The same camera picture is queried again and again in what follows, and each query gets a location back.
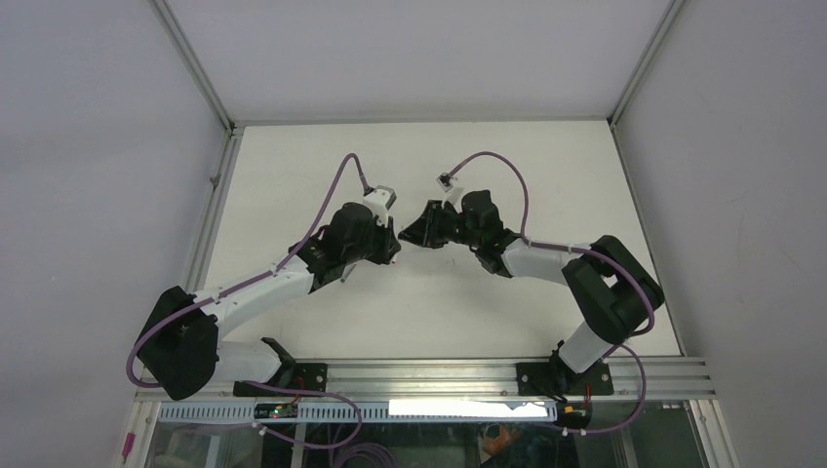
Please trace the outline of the white black marker pen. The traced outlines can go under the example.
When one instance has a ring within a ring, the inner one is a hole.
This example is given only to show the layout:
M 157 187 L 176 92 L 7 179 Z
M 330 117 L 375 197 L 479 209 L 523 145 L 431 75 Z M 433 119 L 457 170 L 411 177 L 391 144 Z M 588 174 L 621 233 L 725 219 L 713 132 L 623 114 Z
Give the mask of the white black marker pen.
M 345 283 L 348 280 L 348 278 L 351 276 L 351 274 L 352 274 L 352 272 L 355 268 L 356 268 L 356 264 L 352 264 L 352 265 L 348 265 L 344 269 L 344 271 L 342 273 L 342 276 L 340 278 L 341 283 Z

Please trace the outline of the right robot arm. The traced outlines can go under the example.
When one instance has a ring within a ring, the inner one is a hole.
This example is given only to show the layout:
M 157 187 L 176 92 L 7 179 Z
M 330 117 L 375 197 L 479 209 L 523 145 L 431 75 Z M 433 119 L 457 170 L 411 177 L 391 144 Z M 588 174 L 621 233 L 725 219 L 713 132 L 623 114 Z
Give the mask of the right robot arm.
M 505 278 L 534 278 L 567 287 L 583 321 L 559 343 L 539 387 L 573 395 L 589 371 L 623 344 L 664 303 L 661 286 L 616 237 L 604 235 L 584 247 L 543 248 L 507 228 L 488 190 L 472 191 L 455 207 L 428 201 L 400 239 L 427 249 L 460 244 L 489 273 Z

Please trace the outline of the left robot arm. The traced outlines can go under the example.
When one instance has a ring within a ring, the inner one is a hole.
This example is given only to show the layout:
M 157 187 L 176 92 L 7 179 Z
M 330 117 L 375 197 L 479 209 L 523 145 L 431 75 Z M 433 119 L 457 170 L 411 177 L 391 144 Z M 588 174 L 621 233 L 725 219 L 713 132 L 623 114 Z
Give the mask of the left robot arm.
M 161 388 L 174 401 L 213 382 L 257 384 L 270 396 L 287 393 L 295 358 L 272 337 L 230 341 L 228 335 L 288 301 L 344 278 L 361 261 L 388 265 L 400 251 L 393 217 L 365 203 L 348 202 L 331 222 L 292 246 L 277 263 L 230 287 L 162 292 L 130 357 L 152 375 L 139 387 Z

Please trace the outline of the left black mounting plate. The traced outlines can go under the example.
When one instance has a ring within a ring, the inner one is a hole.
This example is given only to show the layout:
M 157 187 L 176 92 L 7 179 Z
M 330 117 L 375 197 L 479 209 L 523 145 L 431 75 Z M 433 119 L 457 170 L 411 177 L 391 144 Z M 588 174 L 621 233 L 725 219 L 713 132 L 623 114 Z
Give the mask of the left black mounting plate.
M 265 382 L 269 387 L 287 389 L 288 393 L 274 392 L 261 389 L 246 381 L 237 381 L 233 385 L 234 397 L 296 397 L 295 390 L 325 392 L 327 388 L 329 365 L 326 363 L 294 364 L 288 370 L 279 370 L 270 380 Z

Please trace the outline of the black mounting plate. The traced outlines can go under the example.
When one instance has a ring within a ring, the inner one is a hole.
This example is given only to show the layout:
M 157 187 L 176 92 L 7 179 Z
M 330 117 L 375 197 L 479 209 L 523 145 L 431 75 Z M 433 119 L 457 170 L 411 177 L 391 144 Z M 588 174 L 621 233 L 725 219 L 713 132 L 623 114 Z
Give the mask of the black mounting plate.
M 325 392 L 327 388 L 329 365 L 326 363 L 294 364 L 288 370 L 279 370 L 270 380 L 265 382 L 269 387 L 287 389 L 288 393 L 274 392 L 261 389 L 246 381 L 237 381 L 233 385 L 234 397 L 296 397 L 295 390 Z
M 614 386 L 610 368 L 595 363 L 583 373 L 549 362 L 520 362 L 515 365 L 520 396 L 585 397 L 611 396 Z

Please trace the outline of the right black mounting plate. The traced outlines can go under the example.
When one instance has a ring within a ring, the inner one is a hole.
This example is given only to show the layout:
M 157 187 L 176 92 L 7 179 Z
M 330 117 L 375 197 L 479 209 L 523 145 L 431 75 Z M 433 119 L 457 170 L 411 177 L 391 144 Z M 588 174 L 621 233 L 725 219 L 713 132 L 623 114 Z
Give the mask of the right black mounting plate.
M 611 396 L 614 386 L 610 368 L 595 363 L 583 373 L 549 362 L 520 362 L 515 365 L 520 396 L 585 397 Z

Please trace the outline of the orange object under table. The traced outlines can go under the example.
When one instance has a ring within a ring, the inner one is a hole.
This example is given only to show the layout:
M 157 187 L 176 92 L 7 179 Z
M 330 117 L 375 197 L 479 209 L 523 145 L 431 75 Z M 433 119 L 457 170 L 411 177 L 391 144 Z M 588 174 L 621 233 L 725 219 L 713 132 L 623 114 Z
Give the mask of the orange object under table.
M 480 449 L 489 457 L 496 456 L 522 437 L 522 431 L 514 425 L 491 424 L 482 429 Z

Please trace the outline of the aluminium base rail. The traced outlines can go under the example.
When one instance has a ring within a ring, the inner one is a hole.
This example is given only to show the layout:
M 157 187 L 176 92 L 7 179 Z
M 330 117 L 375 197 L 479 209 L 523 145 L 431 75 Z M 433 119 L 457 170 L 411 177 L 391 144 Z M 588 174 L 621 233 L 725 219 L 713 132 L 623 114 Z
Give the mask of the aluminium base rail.
M 525 400 L 551 388 L 545 358 L 456 360 L 299 360 L 297 388 L 322 390 L 356 402 L 396 398 Z M 700 358 L 613 357 L 581 377 L 570 400 L 633 402 L 714 400 L 716 391 Z

